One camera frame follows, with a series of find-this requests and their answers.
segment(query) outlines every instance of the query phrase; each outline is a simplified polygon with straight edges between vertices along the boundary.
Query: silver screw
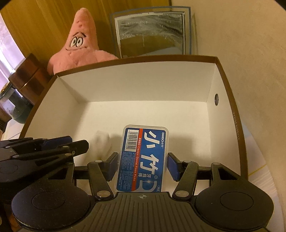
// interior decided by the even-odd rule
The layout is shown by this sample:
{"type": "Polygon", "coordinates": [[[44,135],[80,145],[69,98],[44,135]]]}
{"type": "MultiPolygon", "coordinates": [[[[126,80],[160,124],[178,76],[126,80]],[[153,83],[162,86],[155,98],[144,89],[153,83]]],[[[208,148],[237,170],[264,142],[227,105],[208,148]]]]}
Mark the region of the silver screw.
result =
{"type": "Polygon", "coordinates": [[[175,195],[177,197],[187,197],[189,195],[189,193],[187,191],[184,190],[179,190],[175,192],[175,195]]]}
{"type": "Polygon", "coordinates": [[[101,190],[98,191],[97,194],[100,198],[101,197],[109,197],[111,195],[110,191],[106,191],[106,190],[101,190]]]}

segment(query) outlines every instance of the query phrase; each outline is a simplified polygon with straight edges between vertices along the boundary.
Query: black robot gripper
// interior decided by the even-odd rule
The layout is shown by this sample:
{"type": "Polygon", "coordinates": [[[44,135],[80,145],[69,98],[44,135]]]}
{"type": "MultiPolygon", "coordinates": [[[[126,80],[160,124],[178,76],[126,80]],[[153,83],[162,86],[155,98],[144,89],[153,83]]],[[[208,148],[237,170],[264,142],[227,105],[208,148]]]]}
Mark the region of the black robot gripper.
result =
{"type": "MultiPolygon", "coordinates": [[[[88,150],[85,140],[25,138],[0,147],[1,201],[11,204],[20,232],[266,232],[273,213],[266,193],[220,163],[200,167],[169,153],[167,168],[178,182],[172,196],[113,195],[108,181],[118,167],[116,152],[75,167],[73,157],[88,150]],[[79,179],[89,180],[92,195],[76,186],[79,179]],[[209,180],[209,187],[194,195],[197,180],[209,180]]],[[[2,231],[9,230],[0,225],[2,231]]]]}

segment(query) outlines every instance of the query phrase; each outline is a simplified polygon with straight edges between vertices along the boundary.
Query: round hole in box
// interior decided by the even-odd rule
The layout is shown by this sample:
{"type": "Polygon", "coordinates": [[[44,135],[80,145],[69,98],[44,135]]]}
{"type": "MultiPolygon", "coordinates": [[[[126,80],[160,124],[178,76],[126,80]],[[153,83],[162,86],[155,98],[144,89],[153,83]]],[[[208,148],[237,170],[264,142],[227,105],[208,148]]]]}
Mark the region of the round hole in box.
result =
{"type": "Polygon", "coordinates": [[[219,95],[217,93],[214,96],[214,103],[215,103],[215,105],[218,105],[218,103],[219,103],[219,95]]]}

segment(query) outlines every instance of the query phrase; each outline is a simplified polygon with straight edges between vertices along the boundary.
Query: crosshair logo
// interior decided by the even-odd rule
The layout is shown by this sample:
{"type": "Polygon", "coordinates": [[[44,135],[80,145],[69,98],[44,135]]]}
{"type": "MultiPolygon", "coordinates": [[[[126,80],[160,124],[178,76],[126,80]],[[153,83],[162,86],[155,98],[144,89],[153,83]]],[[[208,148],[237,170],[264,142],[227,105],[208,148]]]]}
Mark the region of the crosshair logo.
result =
{"type": "Polygon", "coordinates": [[[139,197],[140,197],[141,199],[145,199],[147,196],[144,195],[144,194],[141,194],[139,197]]]}

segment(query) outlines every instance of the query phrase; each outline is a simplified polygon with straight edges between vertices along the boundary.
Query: patrick star plush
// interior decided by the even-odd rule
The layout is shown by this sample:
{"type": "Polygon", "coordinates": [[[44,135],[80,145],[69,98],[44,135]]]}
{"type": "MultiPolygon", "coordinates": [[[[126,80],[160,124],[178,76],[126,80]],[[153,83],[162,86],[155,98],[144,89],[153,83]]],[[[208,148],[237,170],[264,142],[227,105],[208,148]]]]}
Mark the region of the patrick star plush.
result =
{"type": "Polygon", "coordinates": [[[48,73],[55,73],[83,65],[118,59],[99,50],[94,20],[86,8],[76,12],[64,47],[48,63],[48,73]]]}

